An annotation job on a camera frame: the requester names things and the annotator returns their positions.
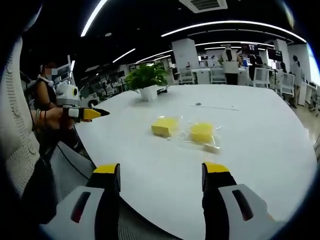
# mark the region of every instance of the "ceiling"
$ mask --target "ceiling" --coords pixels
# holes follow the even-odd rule
[[[108,0],[86,36],[80,37],[87,19],[100,0],[49,0],[35,25],[23,36],[21,69],[37,74],[46,61],[67,63],[75,60],[74,76],[79,81],[88,74],[108,71],[119,64],[135,63],[171,49],[171,42],[191,38],[196,44],[220,41],[265,41],[284,37],[288,43],[302,43],[296,37],[270,27],[252,24],[215,24],[161,35],[183,27],[227,20],[244,20],[274,25],[304,37],[292,29],[285,12],[275,1],[226,0],[228,9],[193,13],[179,0]],[[197,47],[219,47],[211,44]],[[136,49],[113,63],[115,59]],[[100,65],[89,73],[87,68]]]

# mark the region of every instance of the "floor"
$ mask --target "floor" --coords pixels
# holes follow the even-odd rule
[[[306,134],[308,134],[312,145],[314,145],[320,135],[320,115],[316,117],[316,112],[309,111],[309,105],[306,103],[305,106],[297,106],[297,109],[292,108],[297,117],[302,122]]]

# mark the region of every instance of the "person in white shirt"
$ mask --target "person in white shirt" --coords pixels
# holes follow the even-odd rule
[[[242,64],[239,55],[232,51],[230,46],[227,46],[220,56],[219,63],[223,65],[226,84],[238,85],[239,67]]]
[[[304,81],[305,74],[301,68],[300,62],[298,61],[298,57],[296,55],[293,56],[294,64],[290,67],[291,72],[294,77],[294,97],[293,97],[293,104],[294,108],[297,108],[298,99],[300,95],[300,88],[301,84]]]

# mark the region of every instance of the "potted plant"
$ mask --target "potted plant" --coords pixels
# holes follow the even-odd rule
[[[142,64],[139,69],[129,73],[125,78],[125,83],[128,88],[135,92],[140,92],[141,98],[144,101],[152,101],[157,98],[156,86],[168,85],[165,75],[167,72],[163,69],[161,64],[154,64],[147,66]]]

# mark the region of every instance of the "white round table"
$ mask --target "white round table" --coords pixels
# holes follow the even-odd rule
[[[97,107],[110,115],[76,126],[93,162],[120,163],[121,197],[151,223],[185,240],[205,239],[204,161],[229,168],[238,184],[264,199],[276,220],[295,212],[317,167],[302,123],[270,89],[171,86],[153,102],[128,91]],[[154,136],[151,124],[161,115],[222,126],[220,154]]]

